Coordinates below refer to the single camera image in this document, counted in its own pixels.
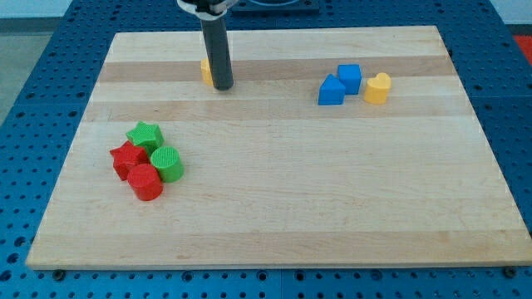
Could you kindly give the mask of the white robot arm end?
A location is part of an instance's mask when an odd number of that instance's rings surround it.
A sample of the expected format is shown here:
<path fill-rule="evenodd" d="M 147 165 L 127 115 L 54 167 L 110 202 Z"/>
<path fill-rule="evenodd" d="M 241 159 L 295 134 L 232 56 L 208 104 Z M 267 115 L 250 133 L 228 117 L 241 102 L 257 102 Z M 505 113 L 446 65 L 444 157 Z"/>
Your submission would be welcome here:
<path fill-rule="evenodd" d="M 239 0 L 176 0 L 179 8 L 202 21 L 223 17 Z"/>

